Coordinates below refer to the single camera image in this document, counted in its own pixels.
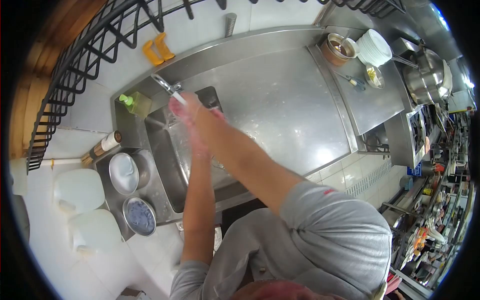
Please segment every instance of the stack of white plates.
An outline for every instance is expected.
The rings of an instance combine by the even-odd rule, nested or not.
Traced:
[[[372,64],[380,67],[392,59],[392,50],[387,41],[375,30],[369,29],[357,41],[360,47],[358,58],[363,64]]]

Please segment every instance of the soap dispenser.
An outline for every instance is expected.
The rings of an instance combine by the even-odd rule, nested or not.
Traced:
[[[125,107],[130,113],[135,114],[142,119],[145,119],[148,116],[150,107],[152,106],[152,100],[139,92],[135,92],[130,96],[121,94],[119,101],[125,104]]]

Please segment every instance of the blue sign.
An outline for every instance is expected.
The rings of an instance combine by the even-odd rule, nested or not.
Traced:
[[[422,162],[419,162],[419,164],[413,170],[410,169],[410,167],[407,167],[407,175],[421,176],[421,164]]]

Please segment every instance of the faucet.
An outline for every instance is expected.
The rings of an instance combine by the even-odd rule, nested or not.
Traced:
[[[177,82],[174,85],[170,85],[168,82],[165,81],[165,79],[155,73],[150,74],[150,77],[152,77],[153,80],[155,80],[160,86],[162,86],[170,96],[177,99],[183,105],[187,105],[187,101],[185,101],[185,99],[183,99],[183,97],[179,94],[179,92],[182,91],[180,82]]]
[[[155,73],[151,74],[150,77],[152,77],[153,80],[155,80],[160,86],[162,86],[170,96],[173,96],[175,92],[178,93],[183,91],[180,82],[170,85],[165,79]]]

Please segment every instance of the sink basin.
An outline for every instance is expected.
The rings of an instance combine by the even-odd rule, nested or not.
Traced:
[[[213,86],[195,93],[205,107],[222,110]],[[176,213],[182,213],[192,164],[186,127],[176,119],[168,106],[150,113],[145,118],[145,127],[168,200]],[[247,189],[228,174],[215,158],[212,159],[211,174],[216,202],[247,192]]]

